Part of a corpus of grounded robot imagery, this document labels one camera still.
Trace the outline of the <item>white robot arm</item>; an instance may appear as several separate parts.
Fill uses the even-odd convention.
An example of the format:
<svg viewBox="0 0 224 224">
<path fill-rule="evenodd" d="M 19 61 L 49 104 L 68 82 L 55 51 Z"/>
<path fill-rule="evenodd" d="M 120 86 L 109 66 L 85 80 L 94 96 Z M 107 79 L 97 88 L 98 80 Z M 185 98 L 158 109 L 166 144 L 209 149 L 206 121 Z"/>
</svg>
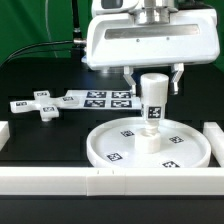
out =
<svg viewBox="0 0 224 224">
<path fill-rule="evenodd" d="M 93 0 L 86 62 L 93 70 L 121 67 L 132 88 L 133 70 L 169 66 L 178 93 L 184 67 L 210 63 L 220 53 L 217 13 L 195 0 Z"/>
</svg>

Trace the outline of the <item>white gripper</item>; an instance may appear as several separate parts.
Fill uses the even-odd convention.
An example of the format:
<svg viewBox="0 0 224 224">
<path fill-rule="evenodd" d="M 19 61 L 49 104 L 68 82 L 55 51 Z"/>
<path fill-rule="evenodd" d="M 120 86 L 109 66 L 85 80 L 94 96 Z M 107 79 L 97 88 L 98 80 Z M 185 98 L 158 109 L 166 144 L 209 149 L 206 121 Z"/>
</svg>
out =
<svg viewBox="0 0 224 224">
<path fill-rule="evenodd" d="M 124 79 L 135 96 L 132 67 L 171 66 L 170 94 L 179 92 L 184 64 L 214 61 L 219 53 L 217 13 L 213 9 L 181 10 L 168 24 L 137 25 L 128 13 L 96 16 L 87 33 L 87 64 L 93 70 L 124 67 Z"/>
</svg>

